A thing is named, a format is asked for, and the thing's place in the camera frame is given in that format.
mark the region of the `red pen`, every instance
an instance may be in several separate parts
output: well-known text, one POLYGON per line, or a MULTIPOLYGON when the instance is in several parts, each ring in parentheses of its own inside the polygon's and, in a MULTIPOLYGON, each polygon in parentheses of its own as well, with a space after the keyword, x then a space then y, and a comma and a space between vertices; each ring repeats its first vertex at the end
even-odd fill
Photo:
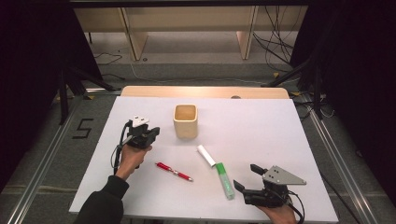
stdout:
POLYGON ((187 176, 187 175, 184 175, 184 174, 182 174, 181 172, 176 171, 176 170, 170 168, 169 166, 163 164, 162 162, 157 162, 157 163, 155 163, 155 164, 156 164, 158 167, 160 167, 161 169, 163 169, 163 170, 165 170, 165 171, 172 172, 174 175, 180 176, 181 178, 183 178, 183 179, 185 179, 185 180, 193 181, 191 177, 189 177, 189 176, 187 176))

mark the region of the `square cup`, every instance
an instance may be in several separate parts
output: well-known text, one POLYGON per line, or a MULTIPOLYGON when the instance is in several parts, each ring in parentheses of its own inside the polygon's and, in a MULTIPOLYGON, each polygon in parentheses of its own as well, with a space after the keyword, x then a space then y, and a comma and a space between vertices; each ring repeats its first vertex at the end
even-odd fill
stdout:
POLYGON ((174 126, 178 138, 195 138, 198 135, 198 109, 195 105, 177 105, 174 126))

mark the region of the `white cap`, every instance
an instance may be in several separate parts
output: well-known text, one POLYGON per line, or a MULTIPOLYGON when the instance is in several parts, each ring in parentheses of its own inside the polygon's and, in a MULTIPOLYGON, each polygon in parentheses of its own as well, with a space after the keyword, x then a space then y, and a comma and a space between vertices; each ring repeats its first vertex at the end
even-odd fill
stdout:
POLYGON ((201 154, 201 156, 204 157, 204 159, 207 161, 207 163, 209 163, 209 165, 211 167, 213 167, 216 164, 216 162, 212 159, 212 157, 209 155, 209 153, 207 153, 204 146, 199 145, 197 148, 198 148, 199 154, 201 154))

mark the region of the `white table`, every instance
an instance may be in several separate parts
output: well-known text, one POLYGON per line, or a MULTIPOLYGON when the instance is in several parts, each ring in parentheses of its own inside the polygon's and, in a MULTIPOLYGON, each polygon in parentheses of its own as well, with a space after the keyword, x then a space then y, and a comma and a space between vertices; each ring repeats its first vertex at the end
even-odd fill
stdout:
MULTIPOLYGON (((222 161, 231 181, 247 189, 261 189, 262 179, 249 169, 278 165, 306 180, 306 186, 289 186, 304 203, 305 222, 338 221, 304 130, 289 99, 206 99, 118 97, 91 163, 81 181, 70 212, 77 213, 88 196, 99 190, 112 175, 110 156, 120 141, 120 132, 134 115, 147 117, 150 129, 161 133, 144 163, 128 179, 130 189, 123 198, 124 215, 150 218, 187 218, 218 221, 258 222, 268 217, 245 205, 241 193, 228 201, 215 168, 210 168, 196 151, 202 144, 215 161, 222 161), (173 126, 176 105, 198 107, 199 135, 180 140, 173 126), (189 182, 171 175, 154 163, 161 161, 191 176, 189 182)), ((297 209, 302 211, 296 198, 297 209)))

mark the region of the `black sleeve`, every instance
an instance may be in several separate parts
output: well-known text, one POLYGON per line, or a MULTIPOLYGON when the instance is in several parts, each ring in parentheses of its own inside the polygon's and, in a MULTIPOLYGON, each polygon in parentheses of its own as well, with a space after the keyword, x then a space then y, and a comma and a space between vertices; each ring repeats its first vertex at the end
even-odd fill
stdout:
POLYGON ((123 179, 109 176, 105 187, 92 193, 82 205, 74 223, 120 224, 123 216, 121 199, 128 188, 128 183, 123 179))

